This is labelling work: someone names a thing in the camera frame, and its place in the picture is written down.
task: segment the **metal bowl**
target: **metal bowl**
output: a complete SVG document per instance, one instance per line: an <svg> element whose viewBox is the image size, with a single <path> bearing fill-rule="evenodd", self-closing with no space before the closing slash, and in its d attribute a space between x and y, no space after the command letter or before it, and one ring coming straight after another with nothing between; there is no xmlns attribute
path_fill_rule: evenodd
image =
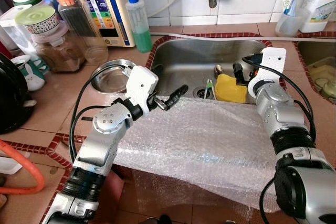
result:
<svg viewBox="0 0 336 224"><path fill-rule="evenodd" d="M118 64L118 65L128 65L134 67L135 64L130 60L111 60L102 65L100 65L91 76L97 73L102 68L105 68L109 65ZM126 91L126 83L128 77L123 73L122 69L118 67L109 68L99 75L97 75L92 81L92 87L100 93L109 94L109 93L122 93Z"/></svg>

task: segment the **yellow sponge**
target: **yellow sponge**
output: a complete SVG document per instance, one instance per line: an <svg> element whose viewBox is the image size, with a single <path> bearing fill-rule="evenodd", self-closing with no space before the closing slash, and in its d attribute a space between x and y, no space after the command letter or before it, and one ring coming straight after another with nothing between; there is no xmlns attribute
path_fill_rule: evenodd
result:
<svg viewBox="0 0 336 224"><path fill-rule="evenodd" d="M215 93L217 100L244 103L246 101L247 87L237 86L236 78L220 74L217 78Z"/></svg>

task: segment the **black kettle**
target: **black kettle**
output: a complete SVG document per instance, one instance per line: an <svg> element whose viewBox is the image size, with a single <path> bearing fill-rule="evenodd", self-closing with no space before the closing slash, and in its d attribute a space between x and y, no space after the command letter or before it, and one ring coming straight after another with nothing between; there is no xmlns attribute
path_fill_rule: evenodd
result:
<svg viewBox="0 0 336 224"><path fill-rule="evenodd" d="M0 53L0 134L19 128L34 107L27 82L20 70Z"/></svg>

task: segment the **drain strainer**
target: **drain strainer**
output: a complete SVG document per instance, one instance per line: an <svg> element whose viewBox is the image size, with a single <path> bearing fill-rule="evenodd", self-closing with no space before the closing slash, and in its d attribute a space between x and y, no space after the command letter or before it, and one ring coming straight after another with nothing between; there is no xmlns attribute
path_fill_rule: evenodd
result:
<svg viewBox="0 0 336 224"><path fill-rule="evenodd" d="M197 87L193 91L193 96L196 98L204 98L205 94L205 87ZM214 96L212 94L212 91L210 89L207 90L206 92L206 99L213 99Z"/></svg>

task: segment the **toothbrush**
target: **toothbrush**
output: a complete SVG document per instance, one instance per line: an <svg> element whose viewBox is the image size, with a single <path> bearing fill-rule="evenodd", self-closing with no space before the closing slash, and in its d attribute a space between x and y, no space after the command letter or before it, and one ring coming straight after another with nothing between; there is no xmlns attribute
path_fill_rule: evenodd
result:
<svg viewBox="0 0 336 224"><path fill-rule="evenodd" d="M211 88L210 79L208 79L208 80L206 81L206 86L205 86L205 92L204 92L204 97L203 97L203 99L206 99L206 94L207 94L209 88Z"/></svg>
<svg viewBox="0 0 336 224"><path fill-rule="evenodd" d="M211 84L212 94L214 95L214 99L217 100L217 98L216 98L216 94L215 94L214 84L212 83L212 80L211 80L211 79L210 79L210 84Z"/></svg>

